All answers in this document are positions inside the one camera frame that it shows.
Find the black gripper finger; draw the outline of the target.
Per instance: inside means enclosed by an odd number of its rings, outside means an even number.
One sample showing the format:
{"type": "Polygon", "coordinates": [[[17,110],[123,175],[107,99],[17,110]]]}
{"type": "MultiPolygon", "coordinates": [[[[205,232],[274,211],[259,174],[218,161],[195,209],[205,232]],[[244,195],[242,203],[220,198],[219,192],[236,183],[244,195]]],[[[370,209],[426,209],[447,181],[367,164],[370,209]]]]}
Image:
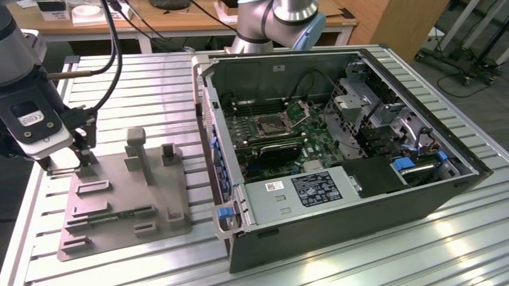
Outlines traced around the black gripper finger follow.
{"type": "Polygon", "coordinates": [[[45,171],[47,173],[47,176],[51,176],[52,175],[52,171],[51,171],[51,166],[52,166],[52,161],[51,161],[51,157],[47,156],[41,159],[37,159],[36,160],[38,166],[41,167],[43,171],[45,171]]]}
{"type": "Polygon", "coordinates": [[[89,121],[72,131],[73,135],[73,150],[80,161],[81,167],[88,167],[96,163],[92,149],[96,146],[96,121],[89,121]]]}

